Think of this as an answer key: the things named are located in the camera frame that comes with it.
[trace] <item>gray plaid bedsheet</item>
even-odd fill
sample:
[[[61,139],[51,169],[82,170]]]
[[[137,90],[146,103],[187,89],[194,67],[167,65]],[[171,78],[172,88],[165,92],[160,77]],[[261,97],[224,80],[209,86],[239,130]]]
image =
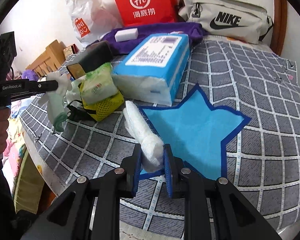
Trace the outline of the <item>gray plaid bedsheet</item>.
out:
[[[252,118],[227,145],[228,179],[273,228],[279,230],[299,220],[296,63],[231,43],[203,41],[192,51],[174,104],[197,82],[213,105],[227,105]],[[65,185],[80,175],[103,176],[132,154],[136,141],[124,128],[122,107],[102,122],[68,121],[63,133],[51,134],[46,105],[38,107],[39,98],[21,120],[41,158]],[[122,221],[167,236],[183,236],[183,215],[183,200],[167,197],[164,176],[140,181],[137,196],[120,202]]]

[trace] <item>white sponge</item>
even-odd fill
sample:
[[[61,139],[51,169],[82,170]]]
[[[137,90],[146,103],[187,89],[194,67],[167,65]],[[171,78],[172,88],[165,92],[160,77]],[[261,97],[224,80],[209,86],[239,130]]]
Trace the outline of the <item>white sponge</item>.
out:
[[[133,28],[128,30],[117,31],[114,38],[116,42],[135,40],[136,38],[138,38],[138,29]]]
[[[134,103],[126,101],[123,114],[127,131],[141,144],[142,168],[146,172],[161,170],[163,168],[163,141],[151,131]]]

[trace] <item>tissue pack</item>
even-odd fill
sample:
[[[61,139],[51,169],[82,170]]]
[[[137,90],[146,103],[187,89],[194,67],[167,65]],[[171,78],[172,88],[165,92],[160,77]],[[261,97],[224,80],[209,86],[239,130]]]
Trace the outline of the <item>tissue pack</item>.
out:
[[[112,72],[126,98],[171,106],[190,55],[188,35],[152,34]]]

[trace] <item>nike bag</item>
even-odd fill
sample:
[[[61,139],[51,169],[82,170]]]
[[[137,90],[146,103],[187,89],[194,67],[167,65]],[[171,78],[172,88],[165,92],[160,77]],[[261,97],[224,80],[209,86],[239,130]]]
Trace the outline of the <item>nike bag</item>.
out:
[[[124,26],[177,22],[177,0],[115,0]]]
[[[249,43],[261,41],[273,26],[265,8],[237,0],[180,0],[179,15],[210,34]]]
[[[66,0],[75,36],[83,48],[100,40],[121,24],[104,7],[102,0]]]

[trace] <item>blue felt star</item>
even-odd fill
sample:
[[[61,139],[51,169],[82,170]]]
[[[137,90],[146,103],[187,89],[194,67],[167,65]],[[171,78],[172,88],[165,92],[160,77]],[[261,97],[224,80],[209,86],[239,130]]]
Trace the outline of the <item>blue felt star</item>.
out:
[[[228,106],[214,107],[199,84],[177,106],[139,109],[173,155],[208,179],[227,177],[226,145],[250,121]]]

